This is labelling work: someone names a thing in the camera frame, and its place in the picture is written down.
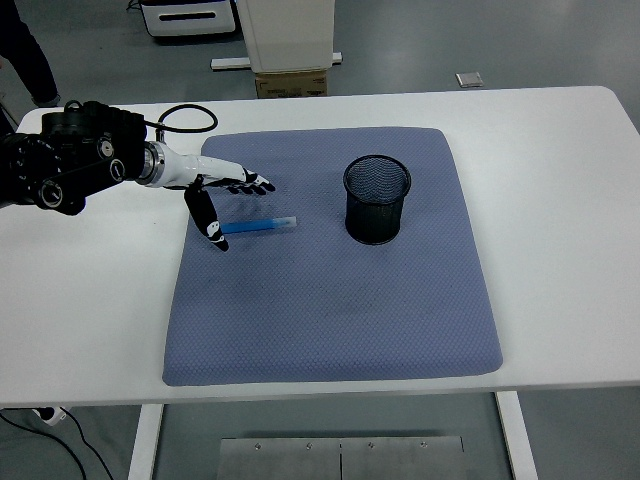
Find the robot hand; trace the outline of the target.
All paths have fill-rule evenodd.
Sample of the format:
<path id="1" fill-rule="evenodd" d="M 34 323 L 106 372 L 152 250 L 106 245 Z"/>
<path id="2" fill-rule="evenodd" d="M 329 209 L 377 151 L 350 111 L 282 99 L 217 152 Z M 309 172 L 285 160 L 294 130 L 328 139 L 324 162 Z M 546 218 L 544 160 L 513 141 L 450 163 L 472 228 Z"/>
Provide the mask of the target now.
<path id="1" fill-rule="evenodd" d="M 229 244 L 224 237 L 207 187 L 223 188 L 232 194 L 265 195 L 275 186 L 239 163 L 207 156 L 180 155 L 162 147 L 164 170 L 159 185 L 182 189 L 184 200 L 199 232 L 221 251 Z"/>

